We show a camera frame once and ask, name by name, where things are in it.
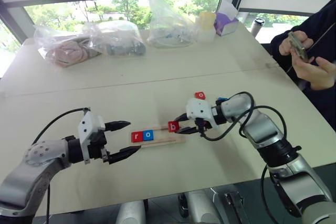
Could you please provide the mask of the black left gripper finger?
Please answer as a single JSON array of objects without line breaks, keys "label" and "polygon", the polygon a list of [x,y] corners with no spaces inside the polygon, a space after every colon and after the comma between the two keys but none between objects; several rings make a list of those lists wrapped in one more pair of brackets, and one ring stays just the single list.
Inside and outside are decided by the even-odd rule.
[{"label": "black left gripper finger", "polygon": [[105,131],[117,131],[124,127],[129,126],[131,123],[128,121],[112,121],[105,123]]},{"label": "black left gripper finger", "polygon": [[109,154],[108,163],[114,164],[124,159],[127,159],[128,157],[136,153],[140,148],[141,148],[141,145],[129,146],[129,147],[119,150],[119,152],[117,153]]}]

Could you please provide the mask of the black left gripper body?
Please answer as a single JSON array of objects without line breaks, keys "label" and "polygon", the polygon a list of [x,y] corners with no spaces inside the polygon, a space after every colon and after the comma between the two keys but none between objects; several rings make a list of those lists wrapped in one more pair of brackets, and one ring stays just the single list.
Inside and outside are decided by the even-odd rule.
[{"label": "black left gripper body", "polygon": [[103,162],[107,162],[109,160],[109,152],[106,150],[106,144],[107,139],[104,130],[92,133],[89,137],[89,157],[93,159],[100,158]]}]

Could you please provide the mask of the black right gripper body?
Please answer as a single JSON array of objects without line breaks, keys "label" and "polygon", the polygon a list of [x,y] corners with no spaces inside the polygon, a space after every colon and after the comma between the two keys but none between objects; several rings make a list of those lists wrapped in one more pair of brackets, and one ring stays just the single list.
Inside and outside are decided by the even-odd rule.
[{"label": "black right gripper body", "polygon": [[198,128],[199,133],[204,133],[204,132],[207,131],[208,129],[211,129],[211,128],[212,128],[212,126],[211,126],[211,124],[209,123],[209,121],[206,121],[205,119],[202,119],[202,118],[195,118],[195,119],[192,119],[192,118],[190,118],[190,117],[188,117],[188,119],[194,121],[194,124],[195,124],[194,127],[197,127],[197,128]]}]

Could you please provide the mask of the person's right hand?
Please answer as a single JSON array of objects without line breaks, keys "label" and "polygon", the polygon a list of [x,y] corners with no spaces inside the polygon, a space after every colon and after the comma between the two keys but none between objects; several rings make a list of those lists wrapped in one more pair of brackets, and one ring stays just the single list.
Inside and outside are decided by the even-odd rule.
[{"label": "person's right hand", "polygon": [[[305,49],[308,49],[313,45],[313,40],[309,38],[305,32],[299,30],[294,31],[293,33],[296,36],[296,38],[301,41]],[[279,46],[279,52],[282,56],[288,56],[288,55],[294,56],[296,54],[296,51],[292,47],[289,38],[286,38],[282,41],[282,43]]]}]

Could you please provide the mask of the person's left hand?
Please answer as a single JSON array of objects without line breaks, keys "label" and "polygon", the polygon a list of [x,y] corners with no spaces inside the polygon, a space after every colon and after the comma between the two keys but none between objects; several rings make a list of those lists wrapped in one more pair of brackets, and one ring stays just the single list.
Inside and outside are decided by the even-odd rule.
[{"label": "person's left hand", "polygon": [[324,58],[316,59],[317,66],[292,55],[292,66],[298,78],[310,83],[312,90],[325,90],[334,86],[335,64]]}]

